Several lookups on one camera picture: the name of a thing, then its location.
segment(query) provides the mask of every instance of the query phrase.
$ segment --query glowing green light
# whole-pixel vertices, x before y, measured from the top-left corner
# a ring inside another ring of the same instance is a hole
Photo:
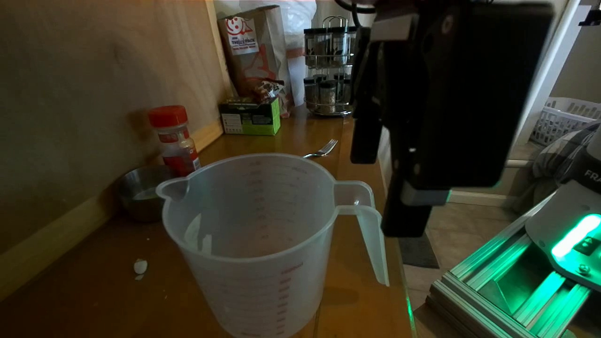
[[[601,226],[601,214],[589,214],[582,218],[574,229],[570,229],[553,248],[552,256],[555,259],[565,257],[585,235]]]

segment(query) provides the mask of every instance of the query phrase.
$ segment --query wooden countertop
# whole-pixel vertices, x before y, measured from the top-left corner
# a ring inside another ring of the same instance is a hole
[[[334,137],[337,147],[315,162],[337,180],[367,182],[381,210],[379,167],[349,164],[351,135],[352,118],[290,118],[275,137],[223,135],[200,152],[200,162],[249,152],[304,154]],[[336,220],[321,308],[298,336],[413,336],[396,241],[386,239],[390,287],[383,287],[354,224],[347,216]],[[148,261],[142,280],[131,271],[135,259]],[[116,216],[0,304],[0,336],[227,334],[161,224],[142,226]]]

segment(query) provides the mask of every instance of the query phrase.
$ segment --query green box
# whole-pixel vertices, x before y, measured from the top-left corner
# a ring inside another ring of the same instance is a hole
[[[225,102],[219,103],[219,115],[225,134],[242,135],[275,135],[279,130],[279,100],[270,103]]]

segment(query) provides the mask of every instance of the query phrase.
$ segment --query plastic measuring cup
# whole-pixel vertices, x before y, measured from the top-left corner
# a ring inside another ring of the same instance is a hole
[[[159,184],[157,195],[168,237],[232,336],[290,336],[313,318],[337,214],[356,216],[375,280],[388,286],[371,190],[309,160],[228,158]]]

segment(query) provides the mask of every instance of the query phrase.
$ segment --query bottle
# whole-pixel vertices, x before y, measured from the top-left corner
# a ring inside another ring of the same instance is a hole
[[[163,164],[178,177],[200,167],[198,154],[187,134],[187,113],[182,105],[165,105],[148,113],[159,141]]]

